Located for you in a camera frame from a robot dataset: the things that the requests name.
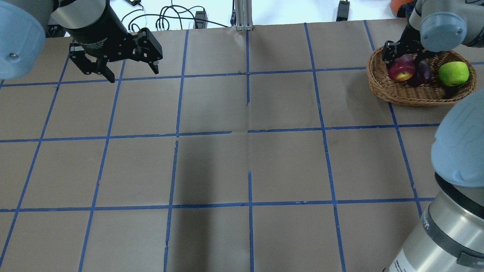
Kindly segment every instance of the basket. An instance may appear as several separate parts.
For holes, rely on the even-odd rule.
[[[381,59],[383,47],[375,50],[368,60],[366,73],[371,91],[379,98],[403,106],[439,106],[455,104],[477,87],[477,74],[472,65],[454,51],[443,52],[426,61],[432,67],[432,82],[418,87],[406,82],[395,82],[388,77],[386,64]],[[458,87],[443,87],[439,83],[439,68],[451,61],[462,61],[469,67],[469,79]]]

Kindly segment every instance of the green apple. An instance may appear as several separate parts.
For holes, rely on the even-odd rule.
[[[439,79],[447,87],[462,85],[469,79],[469,68],[461,61],[448,62],[440,67]]]

